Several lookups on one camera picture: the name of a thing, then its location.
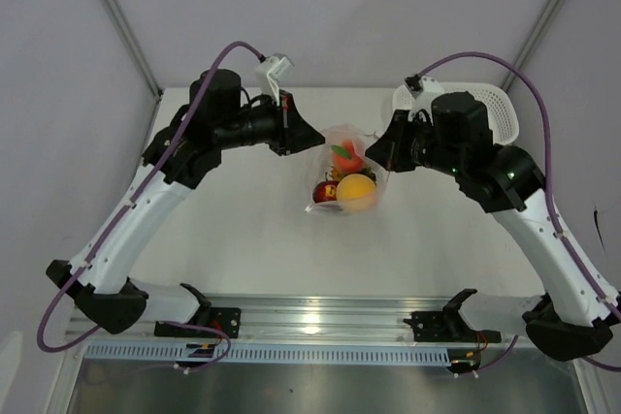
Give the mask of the orange toy pineapple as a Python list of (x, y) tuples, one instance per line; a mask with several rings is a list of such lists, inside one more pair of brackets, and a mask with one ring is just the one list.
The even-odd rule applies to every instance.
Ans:
[(334, 182), (341, 182), (344, 178), (346, 178), (347, 176), (350, 175), (362, 175), (368, 179), (370, 179), (374, 184), (377, 184), (377, 175), (376, 173), (372, 170), (372, 168), (370, 166), (364, 166), (361, 170), (357, 171), (357, 172), (352, 172), (352, 173), (343, 173), (340, 172), (335, 166), (332, 166), (325, 174), (324, 174), (324, 180), (325, 181), (334, 181)]

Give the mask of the dark red toy apple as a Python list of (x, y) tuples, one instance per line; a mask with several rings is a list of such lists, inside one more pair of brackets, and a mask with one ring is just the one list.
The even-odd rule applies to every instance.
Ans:
[(324, 180), (317, 183), (312, 190), (312, 200), (316, 204), (335, 202), (337, 200), (337, 180)]

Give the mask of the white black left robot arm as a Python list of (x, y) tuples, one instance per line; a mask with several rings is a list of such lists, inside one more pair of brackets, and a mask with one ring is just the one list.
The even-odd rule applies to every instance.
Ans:
[(53, 261), (49, 279), (98, 328), (121, 334), (154, 321), (157, 334), (173, 323), (191, 336), (211, 323), (209, 299), (189, 284), (160, 286), (130, 271), (169, 214), (216, 169), (227, 149), (266, 144), (278, 156), (324, 144), (300, 115), (291, 93), (271, 87), (244, 105), (241, 77), (226, 69), (204, 72), (190, 86), (190, 102), (160, 130), (106, 226), (70, 261)]

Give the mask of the clear pink-dotted zip bag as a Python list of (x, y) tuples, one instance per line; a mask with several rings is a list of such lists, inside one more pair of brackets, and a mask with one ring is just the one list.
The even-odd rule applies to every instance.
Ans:
[(384, 194), (388, 172), (366, 156), (378, 135), (350, 124), (321, 131), (324, 144), (307, 154), (307, 213), (349, 215), (374, 208)]

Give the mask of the pink toy peach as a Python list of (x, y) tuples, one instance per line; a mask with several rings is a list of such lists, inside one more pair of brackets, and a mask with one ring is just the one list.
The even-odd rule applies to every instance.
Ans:
[(365, 166), (364, 160), (356, 153), (353, 140), (344, 140), (330, 146), (332, 163), (345, 174), (357, 172)]
[(348, 212), (361, 212), (373, 207), (377, 201), (377, 187), (362, 175), (350, 175), (337, 187), (339, 207)]

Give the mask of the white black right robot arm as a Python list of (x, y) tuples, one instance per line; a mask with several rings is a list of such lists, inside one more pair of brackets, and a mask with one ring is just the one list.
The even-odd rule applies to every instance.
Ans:
[(426, 168), (450, 175), (514, 239), (537, 273), (543, 294), (502, 297), (465, 289), (443, 308), (444, 331), (465, 339), (475, 331), (528, 337), (560, 362), (601, 352), (620, 321), (620, 293), (585, 255), (568, 246), (569, 231), (546, 203), (545, 177), (515, 145), (494, 143), (486, 106), (468, 92), (444, 93), (429, 110), (396, 110), (365, 152), (382, 168)]

